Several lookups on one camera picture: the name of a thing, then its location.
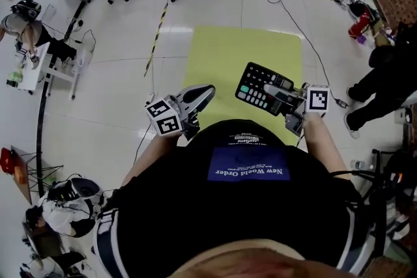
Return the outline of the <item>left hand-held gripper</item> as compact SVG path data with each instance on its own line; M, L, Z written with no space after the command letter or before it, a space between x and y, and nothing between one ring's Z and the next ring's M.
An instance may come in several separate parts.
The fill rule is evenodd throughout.
M189 86L175 95L146 104L145 112L160 137L183 134L190 140L200 130L197 113L206 108L215 93L215 86L211 84ZM198 98L196 106L185 98Z

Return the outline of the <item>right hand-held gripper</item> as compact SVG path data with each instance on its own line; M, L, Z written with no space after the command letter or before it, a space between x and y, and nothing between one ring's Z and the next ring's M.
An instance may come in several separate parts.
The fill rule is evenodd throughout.
M298 137L301 136L306 113L326 113L329 110L330 87L326 85L304 83L300 89L283 89L264 84L263 90L283 101L286 108L283 113L285 128Z

